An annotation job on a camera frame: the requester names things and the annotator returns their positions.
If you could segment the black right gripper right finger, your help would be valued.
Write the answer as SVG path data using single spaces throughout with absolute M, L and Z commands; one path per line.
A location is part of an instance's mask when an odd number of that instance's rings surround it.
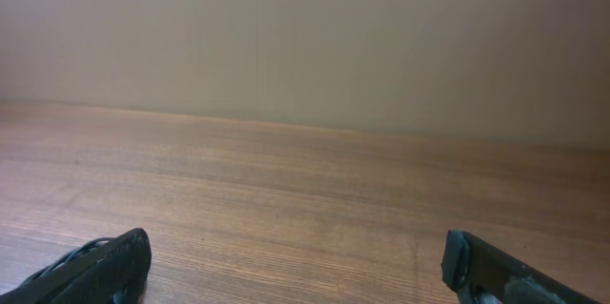
M 595 302 L 465 231 L 447 233 L 441 270 L 442 281 L 461 304 Z

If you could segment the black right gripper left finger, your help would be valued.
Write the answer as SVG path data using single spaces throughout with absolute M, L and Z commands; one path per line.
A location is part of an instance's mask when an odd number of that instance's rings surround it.
M 138 304 L 152 265 L 147 233 L 132 229 L 76 248 L 1 295 L 1 304 Z

